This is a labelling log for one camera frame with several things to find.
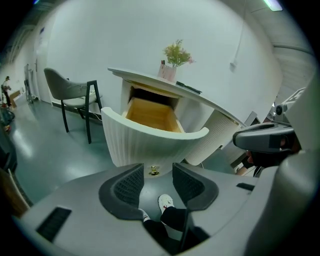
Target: green plant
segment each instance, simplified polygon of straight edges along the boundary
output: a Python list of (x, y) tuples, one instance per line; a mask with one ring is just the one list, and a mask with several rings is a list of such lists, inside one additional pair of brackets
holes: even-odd
[(182, 47), (182, 39), (178, 39), (175, 43), (168, 45), (164, 48), (163, 52), (167, 56), (169, 64), (172, 64), (173, 67), (180, 67), (185, 63), (194, 63), (190, 53)]

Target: white sneaker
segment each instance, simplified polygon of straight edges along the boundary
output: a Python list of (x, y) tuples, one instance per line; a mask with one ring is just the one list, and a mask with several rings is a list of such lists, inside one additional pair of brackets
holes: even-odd
[(161, 210), (161, 214), (163, 214), (165, 209), (167, 209), (168, 207), (171, 207), (171, 206), (175, 207), (173, 199), (168, 194), (160, 195), (159, 199), (158, 199), (158, 202), (159, 202), (159, 207), (160, 207), (160, 210)]
[(142, 214), (143, 214), (143, 222), (146, 222), (146, 221), (148, 221), (148, 220), (151, 220), (150, 219), (150, 217), (149, 217), (149, 215), (144, 211), (144, 210), (142, 210), (142, 209), (140, 209), (139, 208), (139, 210), (142, 212)]

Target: gray chair seat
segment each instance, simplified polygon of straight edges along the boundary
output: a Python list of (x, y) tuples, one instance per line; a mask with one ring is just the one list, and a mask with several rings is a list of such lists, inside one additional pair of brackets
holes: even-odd
[[(89, 97), (89, 105), (96, 101), (97, 97), (95, 94), (90, 95)], [(86, 105), (85, 97), (80, 98), (71, 98), (71, 99), (64, 99), (63, 104), (69, 107), (81, 109)]]

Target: chair black legs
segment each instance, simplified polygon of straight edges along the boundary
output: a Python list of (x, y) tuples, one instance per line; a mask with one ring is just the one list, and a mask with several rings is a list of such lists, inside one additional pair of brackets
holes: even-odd
[(87, 82), (86, 96), (85, 96), (85, 127), (86, 135), (88, 137), (88, 143), (91, 144), (90, 124), (89, 124), (89, 95), (90, 95), (90, 84)]
[(79, 112), (79, 114), (80, 114), (81, 118), (82, 118), (82, 119), (85, 119), (85, 118), (84, 118), (84, 115), (82, 114), (82, 112), (81, 112), (81, 110), (80, 110), (80, 108), (77, 108), (77, 110), (78, 110), (78, 112)]
[(65, 105), (62, 100), (61, 100), (61, 109), (62, 109), (62, 116), (63, 116), (65, 131), (68, 133), (69, 129), (68, 129), (68, 124), (67, 124), (67, 119), (66, 119)]
[(87, 87), (86, 87), (86, 96), (85, 96), (85, 126), (86, 126), (86, 135), (88, 137), (89, 144), (91, 143), (90, 124), (89, 124), (89, 95), (90, 95), (90, 86), (92, 85), (94, 86), (95, 96), (99, 105), (99, 109), (100, 110), (102, 109), (97, 80), (88, 81), (86, 83)]

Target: pink vase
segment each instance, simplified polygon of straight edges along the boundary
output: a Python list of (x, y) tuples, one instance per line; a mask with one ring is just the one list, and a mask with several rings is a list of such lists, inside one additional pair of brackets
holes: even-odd
[(177, 67), (160, 65), (158, 77), (167, 79), (169, 81), (174, 81), (176, 76)]

